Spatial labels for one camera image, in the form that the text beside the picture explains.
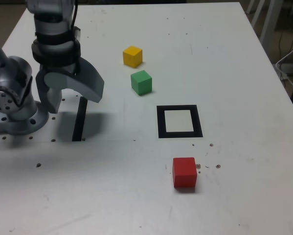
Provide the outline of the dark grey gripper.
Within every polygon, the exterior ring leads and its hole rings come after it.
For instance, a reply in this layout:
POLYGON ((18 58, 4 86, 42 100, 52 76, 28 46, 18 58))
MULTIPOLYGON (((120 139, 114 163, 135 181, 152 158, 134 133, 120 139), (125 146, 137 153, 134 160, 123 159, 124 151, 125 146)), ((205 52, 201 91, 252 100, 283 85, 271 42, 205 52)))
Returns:
POLYGON ((71 89, 87 100, 100 102, 103 96, 104 80, 87 60, 82 57, 76 63, 64 66, 43 66, 36 76, 36 84, 41 104, 51 114, 58 113, 62 91, 71 89))

